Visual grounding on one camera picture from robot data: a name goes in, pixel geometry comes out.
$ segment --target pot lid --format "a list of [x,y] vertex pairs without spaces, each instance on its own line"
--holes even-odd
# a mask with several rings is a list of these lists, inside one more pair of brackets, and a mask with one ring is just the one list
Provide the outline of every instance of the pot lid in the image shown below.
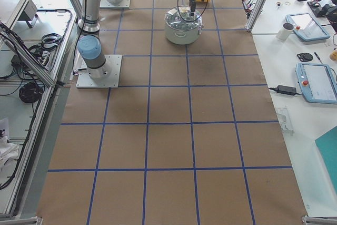
[[172,8],[165,15],[166,24],[179,31],[189,31],[202,25],[200,12],[195,10],[194,16],[190,16],[191,9],[188,6]]

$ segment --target white mounting plate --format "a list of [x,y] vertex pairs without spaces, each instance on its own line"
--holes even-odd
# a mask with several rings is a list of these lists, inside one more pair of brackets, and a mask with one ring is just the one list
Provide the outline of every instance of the white mounting plate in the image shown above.
[[[122,55],[105,55],[110,62],[112,70],[109,76],[102,79],[92,79],[87,72],[79,73],[76,87],[77,88],[117,88],[120,80]],[[81,68],[86,69],[83,61]]]
[[107,0],[101,0],[100,8],[101,9],[120,9],[120,8],[130,8],[131,0],[122,0],[117,5],[113,5]]

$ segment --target tablet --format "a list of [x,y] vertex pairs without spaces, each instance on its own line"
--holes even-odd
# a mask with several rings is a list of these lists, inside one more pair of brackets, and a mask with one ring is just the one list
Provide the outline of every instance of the tablet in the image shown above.
[[289,14],[285,20],[295,27],[301,27],[299,30],[294,29],[294,33],[306,42],[330,38],[326,29],[309,13]]
[[308,102],[337,104],[337,85],[327,64],[298,63],[296,74]]

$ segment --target pot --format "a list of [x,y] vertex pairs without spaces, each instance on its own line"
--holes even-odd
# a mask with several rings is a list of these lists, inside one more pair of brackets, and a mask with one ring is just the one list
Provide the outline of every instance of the pot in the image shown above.
[[200,12],[194,12],[190,16],[191,9],[188,6],[172,8],[165,15],[165,35],[166,38],[175,44],[190,44],[201,35],[202,19]]

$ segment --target black marker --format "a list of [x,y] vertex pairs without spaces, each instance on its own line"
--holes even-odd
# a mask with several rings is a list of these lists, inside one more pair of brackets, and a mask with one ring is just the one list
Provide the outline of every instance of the black marker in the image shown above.
[[317,59],[321,62],[321,64],[323,64],[322,61],[321,61],[321,59],[320,59],[320,57],[317,55],[317,53],[314,52],[314,54],[315,54],[315,56],[317,57]]

